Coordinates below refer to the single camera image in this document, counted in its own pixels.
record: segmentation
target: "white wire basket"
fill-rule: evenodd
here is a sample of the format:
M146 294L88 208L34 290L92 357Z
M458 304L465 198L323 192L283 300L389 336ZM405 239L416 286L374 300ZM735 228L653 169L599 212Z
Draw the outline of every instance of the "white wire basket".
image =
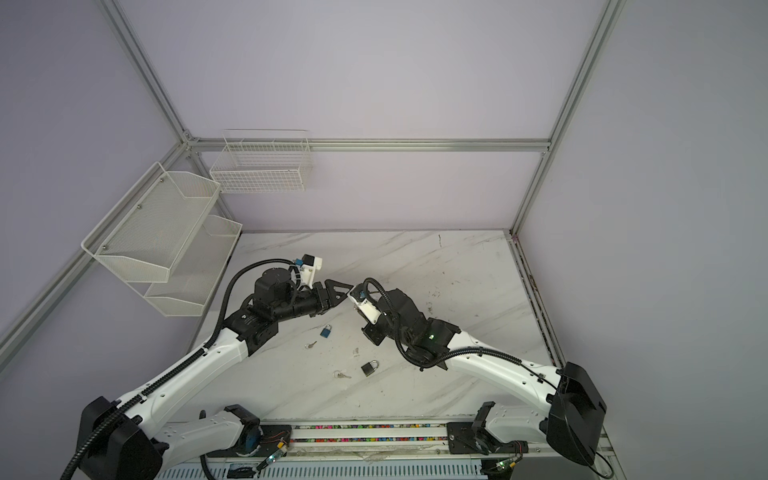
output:
M219 196L215 181L160 164L150 170L158 168L157 179L105 240L92 245L91 232L81 244L125 283L168 282Z
M239 135L245 132L236 131ZM226 145L210 169L210 176L228 194L305 190L312 172L312 153L306 137L224 138Z
M203 315L242 227L208 215L170 279L152 283L144 293L134 290L165 316Z

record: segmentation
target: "white marble tabletop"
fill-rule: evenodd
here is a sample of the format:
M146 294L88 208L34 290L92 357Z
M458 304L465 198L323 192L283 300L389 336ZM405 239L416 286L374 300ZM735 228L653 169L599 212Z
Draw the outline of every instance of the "white marble tabletop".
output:
M213 330L224 287L235 272L258 260L305 253L323 258L316 281L356 284L372 276L388 290L402 290L427 317L454 323L512 355L551 363L500 230L245 233L196 344ZM239 308L269 267L238 280L227 314ZM326 324L333 328L323 338ZM233 403L264 420L445 419L474 416L488 400L520 404L468 375L439 368L420 372L398 354L391 339L378 347L368 341L360 331L364 325L348 300L323 316L282 322L260 351L215 379L173 421L194 420L201 409L216 412ZM371 360L379 368L365 377L360 367ZM334 378L336 370L352 378Z

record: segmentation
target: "wire basket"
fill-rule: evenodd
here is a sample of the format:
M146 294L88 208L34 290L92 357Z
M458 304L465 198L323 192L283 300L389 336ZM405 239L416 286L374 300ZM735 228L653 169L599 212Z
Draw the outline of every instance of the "wire basket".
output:
M227 139L210 176L228 194L303 191L312 171L306 138Z
M150 170L157 169L149 190L103 242L81 244L126 283L167 282L219 196L215 181L159 164Z
M203 315L242 227L208 215L168 282L152 283L145 293L134 290L165 316Z

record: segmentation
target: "wall-mounted shelf basket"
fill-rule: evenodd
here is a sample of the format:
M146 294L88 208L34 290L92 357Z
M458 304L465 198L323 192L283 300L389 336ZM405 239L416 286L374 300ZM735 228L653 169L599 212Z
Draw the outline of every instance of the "wall-mounted shelf basket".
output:
M152 283L143 297L165 316L203 315L242 226L216 215L206 217L170 280Z
M221 189L216 181L160 164L147 176L154 180L129 191L136 200L117 224L108 214L81 246L165 316L200 316L242 225L209 215Z
M225 135L224 140L226 145L210 169L211 178L221 183L224 193L290 192L306 188L313 162L305 137L254 140Z

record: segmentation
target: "black cable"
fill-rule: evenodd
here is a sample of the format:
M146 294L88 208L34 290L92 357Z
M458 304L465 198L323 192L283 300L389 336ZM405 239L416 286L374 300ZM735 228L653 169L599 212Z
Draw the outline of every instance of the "black cable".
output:
M227 316L227 306L230 302L230 295L232 294L232 289L235 286L235 282L242 277L246 272L249 270L253 270L254 268L257 268L262 265L266 265L268 263L287 263L288 265L294 265L294 262L290 260L285 260L284 258L271 258L269 260L261 260L260 262L252 263L249 266L246 266L239 272L235 273L235 275L232 277L232 280L230 280L229 284L227 285L227 289L224 291L224 298L221 301L221 310L219 310L219 317L216 321L216 326L214 327L214 332L210 334L210 338L208 341L206 341L201 348L199 348L195 353L188 356L187 359L185 359L182 363L178 364L175 368L173 368L170 372L166 373L162 377L159 378L156 382L153 382L151 385L149 385L146 389L142 390L139 395L136 395L134 398L128 400L126 403L121 405L115 412L112 412L104 421L102 421L98 427L96 427L93 432L88 436L87 439L83 442L82 445L80 445L80 448L77 449L70 459L69 463L67 464L64 471L61 473L61 480L71 480L72 476L74 475L74 472L78 469L78 466L80 465L80 462L85 457L85 455L88 453L88 450L91 449L91 446L93 443L102 435L104 432L112 427L112 425L129 409L131 409L133 406L137 405L139 402L142 401L144 397L149 396L152 392L159 389L163 384L165 384L168 380L174 378L176 375L178 375L180 372L183 372L189 365L191 365L195 360L199 359L201 356L205 354L205 352L213 346L214 343L216 343L216 340L219 338L219 334L221 333L221 329L224 326L224 319Z
M205 418L205 410L200 410L200 418ZM205 478L208 480L216 480L216 477L214 477L214 474L210 472L210 468L208 468L208 459L205 458L205 454L200 455L200 467L203 469L203 475L205 475Z
M296 303L296 296L299 294L299 290L301 289L301 273L299 273L299 267L296 265L291 265L288 267L288 270L293 272L296 272L296 285L293 288L293 294L290 297L290 303L288 306L292 306L294 303Z

